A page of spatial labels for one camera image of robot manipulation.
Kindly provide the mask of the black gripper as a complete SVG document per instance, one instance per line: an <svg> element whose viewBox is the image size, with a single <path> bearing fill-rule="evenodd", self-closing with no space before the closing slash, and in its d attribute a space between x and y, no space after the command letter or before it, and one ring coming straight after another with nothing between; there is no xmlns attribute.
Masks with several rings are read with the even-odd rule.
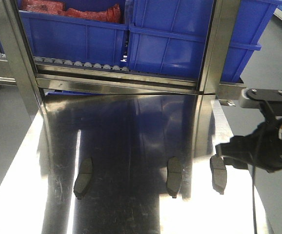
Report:
<svg viewBox="0 0 282 234"><path fill-rule="evenodd" d="M242 89L239 104L258 109L264 122L247 136L234 136L215 146L224 165L248 170L256 166L269 173L282 170L282 90Z"/></svg>

